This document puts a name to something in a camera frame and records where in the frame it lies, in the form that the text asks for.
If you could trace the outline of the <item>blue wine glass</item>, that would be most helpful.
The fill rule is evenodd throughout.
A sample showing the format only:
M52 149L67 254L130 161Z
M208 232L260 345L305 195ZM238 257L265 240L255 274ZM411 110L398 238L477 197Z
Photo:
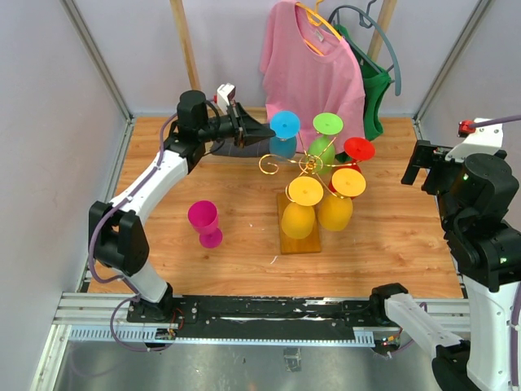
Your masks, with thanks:
M275 135L269 140L269 152L291 159L296 153L296 136L300 131L300 119L290 111L276 113L269 123Z

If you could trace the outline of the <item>magenta wine glass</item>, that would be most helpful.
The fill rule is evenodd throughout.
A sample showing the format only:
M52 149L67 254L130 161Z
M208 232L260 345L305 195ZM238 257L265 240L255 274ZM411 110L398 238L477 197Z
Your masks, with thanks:
M204 248L216 248L221 244L223 234L219 228L218 210L213 202L195 202L189 207L187 217L192 228L199 234L199 242Z

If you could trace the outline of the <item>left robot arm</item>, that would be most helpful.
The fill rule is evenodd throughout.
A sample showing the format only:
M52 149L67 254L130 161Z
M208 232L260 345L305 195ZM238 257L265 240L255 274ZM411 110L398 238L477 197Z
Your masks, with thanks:
M109 202L96 201L89 210L88 266L95 281L123 281L156 322L173 317L173 288L149 260L144 224L157 204L206 154L207 143L232 140L249 147L275 133L254 119L234 99L231 84L220 86L216 101L200 90L180 95L176 112L160 128L160 149L150 165ZM115 270L101 278L97 263Z

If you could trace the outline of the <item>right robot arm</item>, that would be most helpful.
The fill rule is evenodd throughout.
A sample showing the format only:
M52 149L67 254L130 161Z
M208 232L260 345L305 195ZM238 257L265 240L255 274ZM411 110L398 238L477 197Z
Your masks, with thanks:
M519 181L506 153L473 152L458 160L418 141L402 183L427 170L422 189L437 200L444 240L466 289L471 337L447 332L399 283L375 288L369 316L395 323L429 355L443 390L520 387L520 233L505 219Z

